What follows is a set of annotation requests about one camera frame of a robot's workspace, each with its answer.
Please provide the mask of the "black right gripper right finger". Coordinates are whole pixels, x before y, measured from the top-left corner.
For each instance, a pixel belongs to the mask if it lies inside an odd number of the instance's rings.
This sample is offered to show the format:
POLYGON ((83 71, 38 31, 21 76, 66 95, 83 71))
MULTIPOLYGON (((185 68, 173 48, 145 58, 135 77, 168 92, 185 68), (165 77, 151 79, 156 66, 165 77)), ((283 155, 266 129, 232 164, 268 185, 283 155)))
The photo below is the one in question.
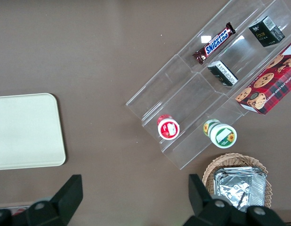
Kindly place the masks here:
POLYGON ((194 212, 185 226, 243 226, 245 214, 226 201, 213 199, 197 174, 188 178, 189 200, 194 212))

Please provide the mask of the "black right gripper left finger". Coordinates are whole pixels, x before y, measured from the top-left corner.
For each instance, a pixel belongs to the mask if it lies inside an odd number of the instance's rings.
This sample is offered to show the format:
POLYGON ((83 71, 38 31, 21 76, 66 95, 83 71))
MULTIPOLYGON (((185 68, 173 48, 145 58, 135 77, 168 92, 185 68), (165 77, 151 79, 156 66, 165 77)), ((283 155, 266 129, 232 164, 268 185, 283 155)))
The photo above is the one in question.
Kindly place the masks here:
POLYGON ((83 199, 82 177, 72 175, 49 200, 34 203, 25 211, 29 226, 66 226, 83 199))

